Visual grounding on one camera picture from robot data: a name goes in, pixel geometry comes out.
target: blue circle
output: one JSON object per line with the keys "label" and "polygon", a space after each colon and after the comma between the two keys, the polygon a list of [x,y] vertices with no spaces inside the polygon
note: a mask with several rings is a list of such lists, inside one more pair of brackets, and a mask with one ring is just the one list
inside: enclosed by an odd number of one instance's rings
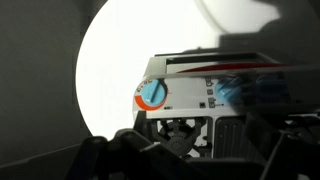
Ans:
{"label": "blue circle", "polygon": [[159,80],[152,80],[151,83],[148,83],[143,87],[141,97],[143,102],[147,105],[158,106],[165,99],[166,91]]}

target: gray wall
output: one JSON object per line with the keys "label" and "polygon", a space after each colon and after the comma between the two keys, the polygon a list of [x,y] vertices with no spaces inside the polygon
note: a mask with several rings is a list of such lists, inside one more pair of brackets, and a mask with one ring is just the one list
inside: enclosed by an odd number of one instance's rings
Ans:
{"label": "gray wall", "polygon": [[83,35],[105,1],[0,1],[0,166],[90,135],[74,71]]}

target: bright white light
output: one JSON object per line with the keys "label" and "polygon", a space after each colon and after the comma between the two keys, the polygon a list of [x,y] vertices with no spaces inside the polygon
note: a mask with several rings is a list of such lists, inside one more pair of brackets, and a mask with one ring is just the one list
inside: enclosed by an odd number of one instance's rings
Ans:
{"label": "bright white light", "polygon": [[217,47],[220,35],[194,1],[109,0],[91,23],[77,63],[78,100],[92,134],[112,139],[133,127],[133,93],[150,57]]}
{"label": "bright white light", "polygon": [[199,0],[228,33],[258,32],[280,18],[277,7],[256,0]]}

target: white device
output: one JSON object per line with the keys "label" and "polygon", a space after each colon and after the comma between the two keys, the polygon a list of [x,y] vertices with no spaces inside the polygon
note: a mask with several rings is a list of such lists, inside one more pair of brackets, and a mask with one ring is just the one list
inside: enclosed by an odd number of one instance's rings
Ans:
{"label": "white device", "polygon": [[150,122],[155,143],[180,156],[213,157],[215,136],[223,138],[215,133],[219,119],[319,113],[319,82],[318,67],[287,66],[260,53],[156,56],[135,91],[133,115]]}

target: red stripe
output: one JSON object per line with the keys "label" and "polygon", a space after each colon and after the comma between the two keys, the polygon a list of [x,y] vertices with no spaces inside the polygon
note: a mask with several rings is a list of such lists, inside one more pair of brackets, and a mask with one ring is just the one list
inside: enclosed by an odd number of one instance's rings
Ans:
{"label": "red stripe", "polygon": [[153,111],[153,110],[157,110],[157,109],[161,108],[161,106],[163,106],[163,104],[166,102],[166,99],[167,99],[167,98],[165,98],[160,105],[152,107],[152,106],[146,105],[146,104],[143,102],[141,96],[135,96],[134,98],[135,98],[136,103],[138,104],[138,106],[139,106],[140,108],[142,108],[142,109],[144,109],[144,110],[148,110],[148,111]]}
{"label": "red stripe", "polygon": [[216,70],[232,70],[232,69],[250,69],[250,68],[268,68],[268,67],[283,67],[288,66],[286,64],[277,64],[277,63],[228,63],[228,64],[218,64],[211,65],[193,69],[187,69],[180,71],[183,72],[198,72],[198,71],[216,71]]}

